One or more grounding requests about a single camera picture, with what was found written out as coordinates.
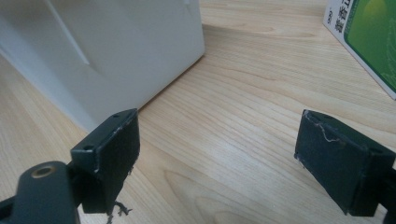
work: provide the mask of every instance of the white cardboard box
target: white cardboard box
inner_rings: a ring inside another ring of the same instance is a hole
[[[77,125],[141,107],[204,53],[198,0],[4,0],[0,51]]]

